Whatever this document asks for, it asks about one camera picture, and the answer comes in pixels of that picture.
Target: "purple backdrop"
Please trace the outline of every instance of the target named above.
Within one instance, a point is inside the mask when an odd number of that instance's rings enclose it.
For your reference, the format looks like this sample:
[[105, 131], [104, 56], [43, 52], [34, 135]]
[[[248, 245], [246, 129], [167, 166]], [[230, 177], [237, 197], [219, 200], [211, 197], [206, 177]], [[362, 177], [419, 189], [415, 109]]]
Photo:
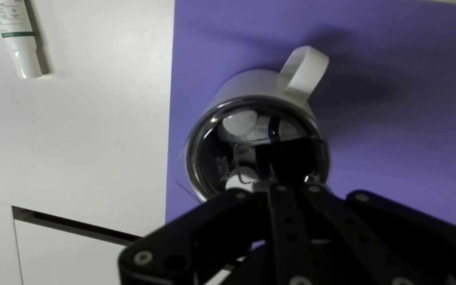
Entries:
[[313, 107], [330, 185], [368, 188], [456, 223], [456, 6], [423, 0], [178, 0], [168, 218], [195, 205], [186, 137], [233, 74], [301, 44], [332, 56]]

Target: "black mechanical arm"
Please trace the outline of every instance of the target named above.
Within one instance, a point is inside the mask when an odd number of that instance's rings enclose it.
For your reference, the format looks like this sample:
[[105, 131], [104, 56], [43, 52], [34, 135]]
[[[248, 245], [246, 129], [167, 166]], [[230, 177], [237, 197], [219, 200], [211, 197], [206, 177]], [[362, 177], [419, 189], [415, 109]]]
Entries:
[[229, 189], [127, 246], [123, 285], [456, 285], [456, 226], [357, 189]]

